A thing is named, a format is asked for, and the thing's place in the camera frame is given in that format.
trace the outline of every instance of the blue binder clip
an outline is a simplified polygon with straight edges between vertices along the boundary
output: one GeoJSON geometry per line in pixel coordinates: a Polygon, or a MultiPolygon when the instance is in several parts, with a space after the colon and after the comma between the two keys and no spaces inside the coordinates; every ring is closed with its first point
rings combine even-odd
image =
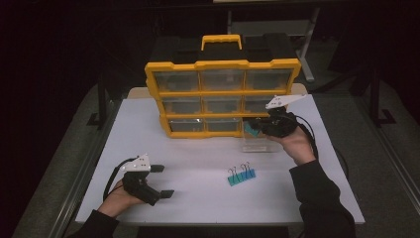
{"type": "Polygon", "coordinates": [[[249,134],[253,135],[254,137],[257,137],[260,133],[260,130],[254,130],[249,122],[244,122],[244,130],[248,132],[249,134]]]}
{"type": "Polygon", "coordinates": [[[236,167],[229,169],[229,173],[232,175],[228,177],[228,182],[231,186],[236,185],[240,182],[246,181],[248,179],[253,179],[256,177],[256,172],[254,169],[250,168],[250,163],[241,164],[242,172],[237,174],[236,167]]]}

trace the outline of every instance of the person's right hand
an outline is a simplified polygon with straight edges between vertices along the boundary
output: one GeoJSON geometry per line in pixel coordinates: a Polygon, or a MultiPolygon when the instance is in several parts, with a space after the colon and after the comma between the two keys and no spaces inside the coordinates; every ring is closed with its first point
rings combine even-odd
{"type": "Polygon", "coordinates": [[[284,151],[298,166],[316,160],[308,137],[299,127],[292,134],[283,138],[265,136],[267,139],[278,142],[283,146],[284,151]]]}

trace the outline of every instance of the table surface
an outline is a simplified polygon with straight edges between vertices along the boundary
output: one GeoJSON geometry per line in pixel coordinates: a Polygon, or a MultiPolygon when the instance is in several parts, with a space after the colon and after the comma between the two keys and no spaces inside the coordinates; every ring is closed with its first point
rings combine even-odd
{"type": "MultiPolygon", "coordinates": [[[[357,223],[364,217],[331,145],[312,95],[293,102],[288,110],[302,116],[315,131],[321,166],[341,190],[341,201],[357,223]]],[[[118,219],[128,225],[287,225],[302,222],[289,169],[293,161],[280,149],[274,153],[243,153],[242,139],[170,139],[158,122],[151,98],[122,102],[105,148],[84,196],[76,222],[84,222],[102,202],[105,185],[122,161],[147,153],[163,173],[152,173],[156,190],[174,189],[172,198],[155,206],[137,205],[118,219]],[[241,171],[249,162],[256,178],[230,186],[229,169],[241,171]]],[[[114,182],[121,179],[117,174],[114,182]]]]}

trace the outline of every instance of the binder clip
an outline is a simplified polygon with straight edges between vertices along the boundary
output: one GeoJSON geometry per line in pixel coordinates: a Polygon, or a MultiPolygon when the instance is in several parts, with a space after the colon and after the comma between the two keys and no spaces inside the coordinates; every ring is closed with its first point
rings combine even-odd
{"type": "Polygon", "coordinates": [[[231,186],[256,177],[256,172],[254,169],[250,168],[249,162],[246,164],[241,164],[241,168],[243,171],[239,174],[236,172],[236,167],[229,169],[229,173],[232,175],[228,177],[228,182],[231,186]]]}

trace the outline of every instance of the person's left hand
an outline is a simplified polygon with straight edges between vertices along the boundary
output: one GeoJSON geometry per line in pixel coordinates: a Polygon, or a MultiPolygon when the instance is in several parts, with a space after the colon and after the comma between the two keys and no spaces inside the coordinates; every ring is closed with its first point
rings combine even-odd
{"type": "Polygon", "coordinates": [[[98,211],[115,218],[127,208],[143,203],[140,199],[129,195],[123,188],[123,182],[119,180],[104,202],[99,206],[98,211]]]}

